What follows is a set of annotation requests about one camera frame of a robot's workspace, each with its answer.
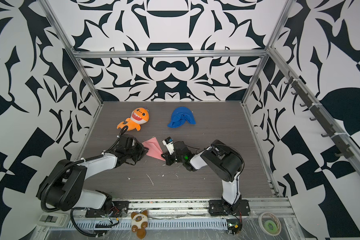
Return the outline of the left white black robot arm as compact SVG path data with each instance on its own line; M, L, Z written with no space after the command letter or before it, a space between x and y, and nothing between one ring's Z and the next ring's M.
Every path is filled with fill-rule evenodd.
M89 208L111 213L114 206L112 196L102 191L84 189L85 180L123 164L135 165L148 151L135 137L123 135L118 136L111 148L98 156L75 162L59 161L39 186L37 198L41 201L41 209L51 213Z

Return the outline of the pink paper sheet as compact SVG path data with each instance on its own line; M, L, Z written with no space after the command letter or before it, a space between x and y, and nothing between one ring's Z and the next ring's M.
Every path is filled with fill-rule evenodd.
M142 144L145 148L149 149L147 152L147 156L164 161L164 162L166 161L162 157L163 151L162 151L156 137L153 137L147 141L144 141Z

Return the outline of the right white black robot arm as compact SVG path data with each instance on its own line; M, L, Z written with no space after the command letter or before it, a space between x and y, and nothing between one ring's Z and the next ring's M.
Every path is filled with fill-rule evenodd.
M168 150L162 154L166 165L181 163L190 172L208 166L222 180L222 198L209 201L211 216L249 215L249 202L242 199L240 192L240 175L244 170L245 162L234 148L215 140L209 147L193 154L191 147L185 145L183 141L174 142L168 137L163 140L163 144Z

